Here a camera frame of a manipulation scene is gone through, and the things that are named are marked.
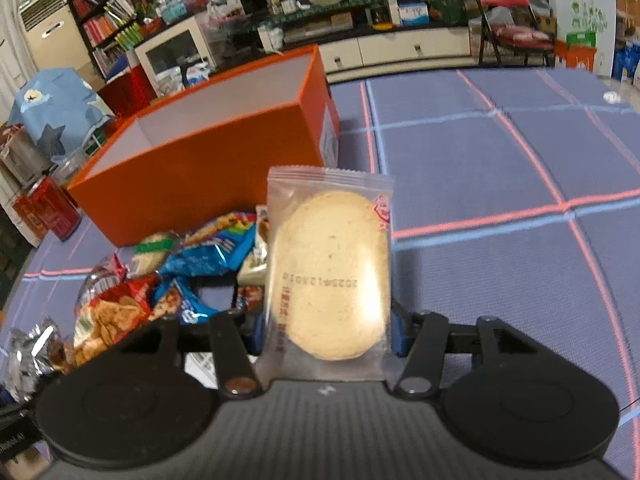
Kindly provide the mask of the orange cardboard box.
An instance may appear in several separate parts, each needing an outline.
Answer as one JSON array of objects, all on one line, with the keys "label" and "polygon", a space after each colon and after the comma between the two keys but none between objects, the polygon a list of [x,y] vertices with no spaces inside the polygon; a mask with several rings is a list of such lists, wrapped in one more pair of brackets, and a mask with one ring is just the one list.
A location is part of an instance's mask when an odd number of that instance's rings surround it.
[{"label": "orange cardboard box", "polygon": [[78,172],[70,195],[113,245],[132,245],[252,211],[274,166],[336,167],[339,135],[319,49],[303,47],[157,100]]}]

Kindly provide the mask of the clear rice cracker packet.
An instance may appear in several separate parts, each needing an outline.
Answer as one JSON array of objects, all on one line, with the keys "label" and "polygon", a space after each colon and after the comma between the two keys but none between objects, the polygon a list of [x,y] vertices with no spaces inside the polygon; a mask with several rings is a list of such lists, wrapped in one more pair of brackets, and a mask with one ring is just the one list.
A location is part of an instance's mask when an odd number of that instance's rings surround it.
[{"label": "clear rice cracker packet", "polygon": [[269,170],[265,336],[257,361],[264,384],[384,379],[393,194],[385,174]]}]

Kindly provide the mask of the peanut snack bag red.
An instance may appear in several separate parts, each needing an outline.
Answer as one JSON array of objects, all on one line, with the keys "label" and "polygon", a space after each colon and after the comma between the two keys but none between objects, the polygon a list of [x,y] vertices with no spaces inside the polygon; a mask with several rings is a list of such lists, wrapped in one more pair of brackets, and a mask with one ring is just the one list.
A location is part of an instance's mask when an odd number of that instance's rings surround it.
[{"label": "peanut snack bag red", "polygon": [[82,283],[75,309],[73,363],[85,364],[143,325],[151,315],[154,275],[127,278],[116,255],[103,259]]}]

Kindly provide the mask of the blue cookie packet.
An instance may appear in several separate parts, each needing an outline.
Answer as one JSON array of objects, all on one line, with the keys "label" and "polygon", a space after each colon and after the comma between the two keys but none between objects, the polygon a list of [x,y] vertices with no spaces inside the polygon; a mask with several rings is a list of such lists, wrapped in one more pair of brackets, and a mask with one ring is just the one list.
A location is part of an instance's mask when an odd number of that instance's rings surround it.
[{"label": "blue cookie packet", "polygon": [[203,324],[218,313],[206,306],[192,290],[190,282],[182,276],[162,281],[151,296],[149,322],[159,318],[175,318],[181,325]]},{"label": "blue cookie packet", "polygon": [[256,214],[230,212],[188,234],[158,273],[162,278],[202,278],[239,270],[254,246]]}]

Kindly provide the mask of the red soda can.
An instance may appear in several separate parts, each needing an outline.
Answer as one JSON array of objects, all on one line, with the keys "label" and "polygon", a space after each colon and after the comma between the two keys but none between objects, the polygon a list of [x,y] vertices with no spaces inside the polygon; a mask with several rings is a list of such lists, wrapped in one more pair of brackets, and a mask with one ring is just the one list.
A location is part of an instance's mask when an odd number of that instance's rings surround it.
[{"label": "red soda can", "polygon": [[26,197],[44,226],[61,242],[68,240],[80,225],[80,213],[62,188],[48,176],[36,181]]}]

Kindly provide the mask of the white small cabinet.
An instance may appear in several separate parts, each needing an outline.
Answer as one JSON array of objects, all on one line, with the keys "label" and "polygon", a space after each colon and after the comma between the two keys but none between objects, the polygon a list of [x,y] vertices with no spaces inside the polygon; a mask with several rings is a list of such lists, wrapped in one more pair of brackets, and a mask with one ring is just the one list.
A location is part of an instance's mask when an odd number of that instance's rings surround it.
[{"label": "white small cabinet", "polygon": [[157,96],[160,75],[166,70],[206,62],[212,70],[217,63],[195,15],[166,26],[134,48],[142,70]]}]

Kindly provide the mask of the silver snack bag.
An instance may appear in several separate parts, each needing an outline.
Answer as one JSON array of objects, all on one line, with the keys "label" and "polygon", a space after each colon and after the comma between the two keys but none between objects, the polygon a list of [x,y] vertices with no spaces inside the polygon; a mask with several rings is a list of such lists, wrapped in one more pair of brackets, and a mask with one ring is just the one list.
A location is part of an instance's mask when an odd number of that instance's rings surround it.
[{"label": "silver snack bag", "polygon": [[11,332],[6,390],[16,402],[26,402],[44,378],[64,368],[64,341],[58,324],[45,318],[29,332]]}]

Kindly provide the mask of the dark bookshelf with books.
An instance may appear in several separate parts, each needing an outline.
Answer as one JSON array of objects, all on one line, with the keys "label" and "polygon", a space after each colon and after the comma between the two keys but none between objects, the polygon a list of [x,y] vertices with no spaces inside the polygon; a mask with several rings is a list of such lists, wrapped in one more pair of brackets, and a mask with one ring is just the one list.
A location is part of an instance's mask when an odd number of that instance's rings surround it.
[{"label": "dark bookshelf with books", "polygon": [[124,54],[145,40],[144,23],[156,18],[153,0],[67,0],[89,58],[107,80]]}]

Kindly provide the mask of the red folding chair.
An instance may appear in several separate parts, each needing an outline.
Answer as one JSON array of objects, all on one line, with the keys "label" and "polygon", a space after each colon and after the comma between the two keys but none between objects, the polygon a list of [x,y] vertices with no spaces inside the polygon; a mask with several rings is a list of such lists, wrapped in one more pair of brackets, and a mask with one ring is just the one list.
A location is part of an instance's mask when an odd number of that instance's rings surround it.
[{"label": "red folding chair", "polygon": [[501,49],[523,58],[527,66],[532,55],[552,66],[554,39],[543,32],[528,0],[476,0],[480,10],[480,50],[478,65],[485,65],[485,46],[490,44],[496,62],[503,66]]}]

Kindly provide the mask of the white tv stand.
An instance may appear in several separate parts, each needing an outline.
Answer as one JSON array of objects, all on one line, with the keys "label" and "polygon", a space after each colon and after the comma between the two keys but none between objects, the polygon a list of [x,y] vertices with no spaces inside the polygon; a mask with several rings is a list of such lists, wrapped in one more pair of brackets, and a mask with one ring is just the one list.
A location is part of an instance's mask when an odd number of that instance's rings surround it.
[{"label": "white tv stand", "polygon": [[319,50],[330,84],[477,64],[465,27],[395,30],[327,42]]}]

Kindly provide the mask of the white air conditioner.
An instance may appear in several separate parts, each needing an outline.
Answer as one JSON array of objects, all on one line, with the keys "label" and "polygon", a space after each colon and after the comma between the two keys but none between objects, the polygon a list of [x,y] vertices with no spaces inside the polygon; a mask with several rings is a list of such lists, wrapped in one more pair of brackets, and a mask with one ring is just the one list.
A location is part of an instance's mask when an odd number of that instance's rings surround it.
[{"label": "white air conditioner", "polygon": [[23,36],[38,70],[90,63],[87,48],[67,0],[34,0],[20,9]]}]

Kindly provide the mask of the blue star fabric cover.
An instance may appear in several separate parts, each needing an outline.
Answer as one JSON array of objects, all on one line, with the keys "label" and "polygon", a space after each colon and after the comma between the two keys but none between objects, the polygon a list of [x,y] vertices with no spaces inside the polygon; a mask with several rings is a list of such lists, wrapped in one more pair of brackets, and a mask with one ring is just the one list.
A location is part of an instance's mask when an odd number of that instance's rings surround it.
[{"label": "blue star fabric cover", "polygon": [[9,125],[22,125],[52,162],[62,162],[114,118],[111,109],[73,68],[40,70],[17,92]]}]

